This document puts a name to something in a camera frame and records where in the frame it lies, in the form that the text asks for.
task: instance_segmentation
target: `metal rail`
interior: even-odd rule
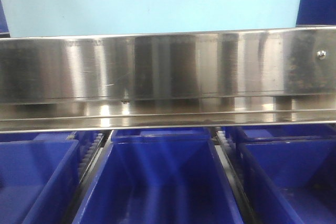
[[[336,28],[0,39],[0,131],[336,122]]]

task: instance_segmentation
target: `blue wall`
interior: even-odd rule
[[[2,10],[2,5],[0,1],[0,33],[6,33],[6,32],[8,32],[8,27],[6,24],[5,14],[4,11]]]
[[[301,0],[298,25],[336,25],[336,0]]]

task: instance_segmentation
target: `light blue backdrop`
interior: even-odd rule
[[[12,37],[292,27],[300,0],[2,0]]]

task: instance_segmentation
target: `stainless steel bar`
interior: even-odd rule
[[[0,33],[0,38],[9,38],[9,33]]]
[[[336,28],[0,39],[0,131],[336,122]]]

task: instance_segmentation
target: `blue container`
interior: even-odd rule
[[[73,223],[239,223],[210,140],[111,144]]]
[[[242,144],[247,196],[264,224],[336,223],[336,140]]]
[[[148,140],[207,140],[211,138],[206,127],[173,127],[157,129],[117,130],[111,140],[115,143]]]
[[[232,141],[240,154],[240,143],[269,142],[299,139],[319,139],[336,136],[336,129],[328,124],[239,126],[232,129]]]
[[[51,224],[78,185],[78,141],[0,143],[0,223]]]
[[[0,142],[49,140],[62,141],[76,139],[79,141],[79,157],[83,158],[88,149],[98,136],[98,131],[76,131],[76,132],[44,132],[44,133],[3,133],[0,134]]]

